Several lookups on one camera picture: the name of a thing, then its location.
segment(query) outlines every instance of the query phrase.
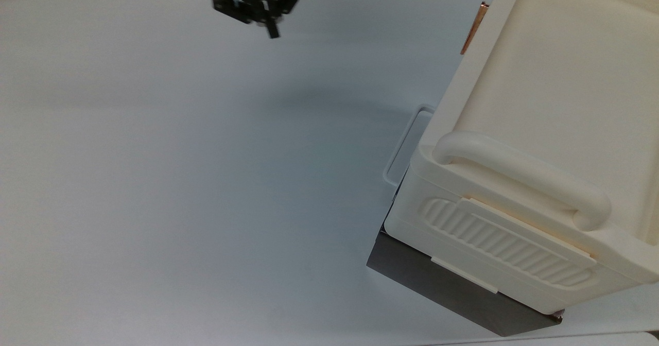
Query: ribbed panel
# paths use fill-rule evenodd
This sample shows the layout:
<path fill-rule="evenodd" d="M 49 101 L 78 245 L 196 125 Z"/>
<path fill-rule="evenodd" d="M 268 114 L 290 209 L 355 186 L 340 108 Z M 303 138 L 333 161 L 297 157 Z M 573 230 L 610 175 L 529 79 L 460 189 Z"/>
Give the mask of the ribbed panel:
<path fill-rule="evenodd" d="M 433 229 L 544 283 L 571 287 L 593 275 L 592 271 L 581 269 L 507 229 L 459 210 L 452 201 L 429 200 L 422 206 L 421 214 Z"/>

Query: white plastic box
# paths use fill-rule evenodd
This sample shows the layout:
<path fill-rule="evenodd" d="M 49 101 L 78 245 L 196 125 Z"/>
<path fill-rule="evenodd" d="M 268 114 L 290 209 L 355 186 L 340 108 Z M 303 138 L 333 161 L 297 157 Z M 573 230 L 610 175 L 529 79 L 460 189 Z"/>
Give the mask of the white plastic box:
<path fill-rule="evenodd" d="M 389 235 L 551 314 L 659 281 L 659 0 L 494 0 Z"/>

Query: dark gray box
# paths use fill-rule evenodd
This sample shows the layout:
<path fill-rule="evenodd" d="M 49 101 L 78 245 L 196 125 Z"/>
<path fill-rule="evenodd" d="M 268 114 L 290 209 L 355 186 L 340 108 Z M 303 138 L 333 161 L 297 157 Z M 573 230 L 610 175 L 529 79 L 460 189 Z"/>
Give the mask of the dark gray box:
<path fill-rule="evenodd" d="M 430 261 L 429 255 L 389 236 L 384 227 L 377 234 L 367 266 L 499 336 L 539 330 L 562 321 L 562 311 L 539 313 L 442 268 Z"/>

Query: white table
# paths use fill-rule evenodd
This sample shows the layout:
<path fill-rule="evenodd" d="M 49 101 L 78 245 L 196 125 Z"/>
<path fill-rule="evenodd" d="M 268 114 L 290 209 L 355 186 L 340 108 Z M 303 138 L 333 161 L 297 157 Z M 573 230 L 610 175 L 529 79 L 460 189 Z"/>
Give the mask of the white table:
<path fill-rule="evenodd" d="M 497 339 L 365 265 L 481 1 L 301 0 L 269 40 L 210 0 L 1 0 L 0 344 Z M 521 337 L 659 329 L 657 299 Z"/>

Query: container handle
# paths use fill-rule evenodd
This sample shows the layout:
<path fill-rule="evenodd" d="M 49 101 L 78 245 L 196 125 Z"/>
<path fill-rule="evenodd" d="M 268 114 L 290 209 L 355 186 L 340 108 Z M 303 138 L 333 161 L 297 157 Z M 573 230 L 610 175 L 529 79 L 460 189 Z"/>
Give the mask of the container handle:
<path fill-rule="evenodd" d="M 432 152 L 440 165 L 465 158 L 574 207 L 572 221 L 581 231 L 602 226 L 611 201 L 597 186 L 491 137 L 474 131 L 453 131 Z"/>

